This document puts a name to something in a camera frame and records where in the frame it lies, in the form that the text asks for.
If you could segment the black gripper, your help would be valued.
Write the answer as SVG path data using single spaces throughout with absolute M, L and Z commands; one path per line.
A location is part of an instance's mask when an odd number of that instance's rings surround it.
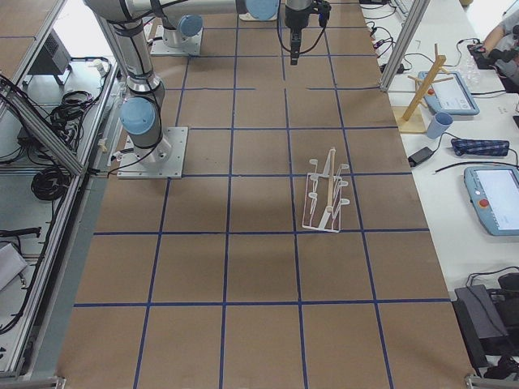
M 298 65 L 302 30 L 309 24 L 310 15 L 319 16 L 319 25 L 326 28 L 331 5 L 322 0 L 289 0 L 285 2 L 285 26 L 290 30 L 290 65 Z

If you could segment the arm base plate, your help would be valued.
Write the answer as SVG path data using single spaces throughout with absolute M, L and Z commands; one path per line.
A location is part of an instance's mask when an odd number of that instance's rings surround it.
M 187 127 L 167 127 L 163 130 L 162 141 L 154 151 L 145 156 L 148 151 L 136 149 L 122 155 L 122 168 L 116 171 L 123 179 L 161 179 L 181 178 L 187 146 Z
M 200 54 L 203 31 L 184 36 L 179 30 L 157 27 L 150 54 L 156 57 L 197 57 Z

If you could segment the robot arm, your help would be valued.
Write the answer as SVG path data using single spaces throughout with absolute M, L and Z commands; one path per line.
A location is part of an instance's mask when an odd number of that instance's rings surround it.
M 192 38 L 203 28 L 204 15 L 258 15 L 258 10 L 265 9 L 269 18 L 277 8 L 261 1 L 86 1 L 85 5 L 114 35 L 109 46 L 120 53 L 119 62 L 127 72 L 129 88 L 119 118 L 133 143 L 137 161 L 153 168 L 170 158 L 173 145 L 161 122 L 165 86 L 153 69 L 144 18 L 156 16 L 180 37 Z
M 281 7 L 280 1 L 242 1 L 246 10 L 238 11 L 240 15 L 249 14 L 253 19 L 268 20 L 277 19 Z M 328 25 L 331 5 L 327 1 L 286 1 L 285 2 L 285 26 L 290 30 L 290 49 L 283 45 L 279 21 L 277 21 L 277 36 L 280 46 L 284 51 L 290 52 L 290 65 L 296 66 L 301 54 L 312 51 L 319 43 L 320 38 Z M 302 30 L 309 24 L 310 16 L 318 15 L 322 28 L 315 43 L 307 50 L 301 50 Z M 182 36 L 192 37 L 202 31 L 203 19 L 198 13 L 181 14 L 177 19 L 173 16 L 163 17 L 164 29 L 166 24 L 171 29 L 179 31 Z

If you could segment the operator hand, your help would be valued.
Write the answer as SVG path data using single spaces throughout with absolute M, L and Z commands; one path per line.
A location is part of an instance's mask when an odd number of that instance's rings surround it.
M 512 49 L 508 49 L 508 50 L 493 49 L 488 54 L 488 58 L 490 60 L 492 60 L 493 62 L 496 62 L 496 61 L 510 62 L 515 58 L 515 51 Z

